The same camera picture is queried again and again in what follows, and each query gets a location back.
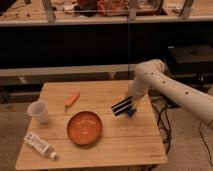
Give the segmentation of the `black white striped gripper finger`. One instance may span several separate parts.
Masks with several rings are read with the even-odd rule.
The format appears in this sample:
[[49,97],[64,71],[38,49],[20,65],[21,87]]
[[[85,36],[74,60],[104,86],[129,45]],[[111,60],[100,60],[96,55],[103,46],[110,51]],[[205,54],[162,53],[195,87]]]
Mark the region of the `black white striped gripper finger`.
[[113,112],[115,116],[119,116],[121,114],[126,114],[126,111],[129,109],[129,108],[132,108],[132,104],[130,104],[129,106],[127,107],[124,107],[116,112]]
[[111,107],[112,111],[116,112],[124,107],[129,106],[131,104],[131,100],[132,100],[131,97],[123,99],[122,101],[118,102],[117,104],[115,104]]

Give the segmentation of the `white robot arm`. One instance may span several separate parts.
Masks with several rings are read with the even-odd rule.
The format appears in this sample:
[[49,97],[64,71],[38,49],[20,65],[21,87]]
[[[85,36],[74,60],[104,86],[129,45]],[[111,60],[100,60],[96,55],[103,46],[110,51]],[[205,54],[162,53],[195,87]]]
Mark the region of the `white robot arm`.
[[165,70],[166,64],[159,59],[138,64],[125,98],[111,107],[114,115],[134,115],[139,100],[153,87],[213,130],[213,96],[169,78]]

